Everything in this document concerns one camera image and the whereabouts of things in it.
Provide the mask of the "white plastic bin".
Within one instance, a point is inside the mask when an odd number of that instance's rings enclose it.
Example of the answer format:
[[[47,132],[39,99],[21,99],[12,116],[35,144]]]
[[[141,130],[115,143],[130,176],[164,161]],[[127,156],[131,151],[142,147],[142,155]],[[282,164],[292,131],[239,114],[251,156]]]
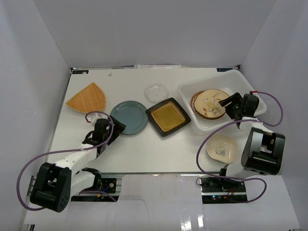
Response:
[[[215,68],[183,68],[178,86],[194,130],[205,135],[230,122],[225,108],[218,103],[235,93],[241,96],[253,90],[238,70],[217,72]]]

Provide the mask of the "blue round plate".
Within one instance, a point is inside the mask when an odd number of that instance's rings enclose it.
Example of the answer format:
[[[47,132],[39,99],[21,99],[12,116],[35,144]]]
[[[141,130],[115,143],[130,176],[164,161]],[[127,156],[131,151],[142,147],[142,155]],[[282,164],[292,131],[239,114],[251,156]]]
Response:
[[[122,132],[123,135],[135,135],[148,123],[146,107],[137,101],[124,101],[117,104],[110,115],[126,126]]]

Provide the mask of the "beige bird painted plate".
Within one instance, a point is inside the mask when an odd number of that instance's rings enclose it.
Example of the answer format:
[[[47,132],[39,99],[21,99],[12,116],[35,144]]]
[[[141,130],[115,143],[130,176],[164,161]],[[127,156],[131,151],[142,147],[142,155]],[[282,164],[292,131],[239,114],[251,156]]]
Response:
[[[225,108],[218,102],[229,97],[229,94],[219,89],[203,91],[195,100],[194,106],[205,120],[216,120],[225,114]]]

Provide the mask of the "orange woven fan plate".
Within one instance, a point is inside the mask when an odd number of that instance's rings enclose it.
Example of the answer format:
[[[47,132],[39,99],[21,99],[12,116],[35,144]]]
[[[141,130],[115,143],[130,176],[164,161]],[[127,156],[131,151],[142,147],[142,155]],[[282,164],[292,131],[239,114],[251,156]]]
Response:
[[[106,107],[106,96],[102,89],[92,82],[76,93],[65,105],[83,114],[91,111],[103,111]]]

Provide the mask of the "brown rim floral plate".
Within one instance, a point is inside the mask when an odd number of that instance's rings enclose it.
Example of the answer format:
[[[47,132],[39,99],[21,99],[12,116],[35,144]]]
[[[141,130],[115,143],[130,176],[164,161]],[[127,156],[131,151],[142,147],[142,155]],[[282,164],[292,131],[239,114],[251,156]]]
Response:
[[[205,118],[201,113],[199,113],[199,112],[196,110],[195,106],[194,106],[194,103],[195,103],[196,98],[197,98],[201,93],[203,93],[203,91],[199,91],[199,92],[197,92],[196,94],[194,94],[194,95],[192,96],[191,101],[190,101],[190,106],[191,106],[191,108],[192,108],[194,114],[195,114],[197,117],[199,117],[200,119],[205,120],[206,118]]]

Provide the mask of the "clear glass plate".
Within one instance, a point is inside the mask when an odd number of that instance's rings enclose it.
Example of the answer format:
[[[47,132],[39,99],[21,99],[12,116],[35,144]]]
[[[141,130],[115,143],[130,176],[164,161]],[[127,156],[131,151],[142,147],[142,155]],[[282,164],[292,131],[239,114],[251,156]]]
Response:
[[[145,87],[144,95],[148,101],[158,103],[168,98],[169,91],[163,84],[154,83]]]

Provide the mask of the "black yellow square plate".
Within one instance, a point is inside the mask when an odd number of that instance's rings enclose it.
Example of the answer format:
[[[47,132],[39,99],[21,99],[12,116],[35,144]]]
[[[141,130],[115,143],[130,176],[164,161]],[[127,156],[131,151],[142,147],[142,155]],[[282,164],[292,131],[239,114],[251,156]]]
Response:
[[[191,122],[191,118],[174,99],[168,98],[145,111],[149,121],[162,136],[169,136]]]

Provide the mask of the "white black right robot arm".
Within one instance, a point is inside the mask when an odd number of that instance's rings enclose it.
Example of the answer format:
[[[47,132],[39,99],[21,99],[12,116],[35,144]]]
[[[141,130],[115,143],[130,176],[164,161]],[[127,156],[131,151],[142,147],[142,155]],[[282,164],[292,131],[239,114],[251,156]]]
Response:
[[[226,175],[217,180],[218,188],[223,192],[230,191],[235,186],[233,177],[277,175],[282,165],[285,136],[266,128],[266,123],[256,118],[259,105],[256,92],[243,96],[237,92],[218,103],[236,122],[237,128],[247,135],[240,163],[227,166]]]

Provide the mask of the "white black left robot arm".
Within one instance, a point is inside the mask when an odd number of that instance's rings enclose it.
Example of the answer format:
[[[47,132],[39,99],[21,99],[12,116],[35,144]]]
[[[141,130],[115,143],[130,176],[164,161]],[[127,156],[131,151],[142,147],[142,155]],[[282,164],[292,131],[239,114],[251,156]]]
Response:
[[[100,118],[95,114],[91,121],[94,129],[81,146],[55,163],[43,163],[37,173],[30,202],[41,208],[62,212],[71,197],[78,193],[106,194],[102,189],[101,172],[88,167],[118,136],[126,125],[114,117]]]

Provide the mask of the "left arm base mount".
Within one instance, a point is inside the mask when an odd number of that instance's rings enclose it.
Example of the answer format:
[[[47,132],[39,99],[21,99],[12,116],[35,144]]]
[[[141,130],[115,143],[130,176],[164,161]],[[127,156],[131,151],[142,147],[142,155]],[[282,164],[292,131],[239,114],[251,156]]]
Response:
[[[116,202],[116,178],[102,178],[101,173],[81,171],[73,176],[70,197],[91,199],[98,202]]]

